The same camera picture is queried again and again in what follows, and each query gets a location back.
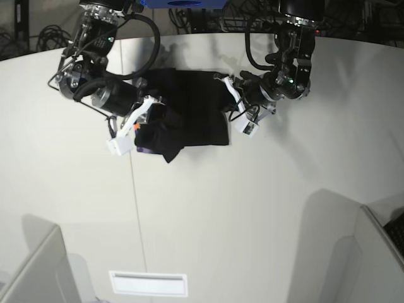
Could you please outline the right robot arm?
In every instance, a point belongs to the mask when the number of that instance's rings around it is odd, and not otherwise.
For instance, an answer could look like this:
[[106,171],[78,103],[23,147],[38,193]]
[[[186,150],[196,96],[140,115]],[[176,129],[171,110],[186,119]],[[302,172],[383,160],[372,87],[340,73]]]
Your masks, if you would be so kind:
[[[79,5],[83,13],[76,32],[47,84],[78,104],[91,97],[89,108],[106,118],[111,136],[116,136],[117,118],[130,115],[138,103],[139,90],[128,82],[140,78],[155,62],[160,50],[160,32],[155,22],[142,14],[142,1],[80,1]],[[118,30],[133,20],[146,23],[153,32],[150,58],[132,73],[111,73],[107,69],[107,56]]]

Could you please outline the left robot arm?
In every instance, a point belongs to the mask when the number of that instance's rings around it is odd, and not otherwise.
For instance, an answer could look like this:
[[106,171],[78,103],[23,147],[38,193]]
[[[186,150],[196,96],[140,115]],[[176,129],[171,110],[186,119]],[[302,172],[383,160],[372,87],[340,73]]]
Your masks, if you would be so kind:
[[[316,30],[324,19],[324,1],[261,1],[246,21],[244,44],[247,59],[261,75],[241,71],[239,77],[219,74],[235,90],[233,104],[228,105],[230,122],[246,116],[258,122],[267,110],[276,112],[277,102],[307,96],[311,87],[312,54],[316,45]],[[258,63],[251,50],[251,30],[254,25],[273,35],[276,51]]]

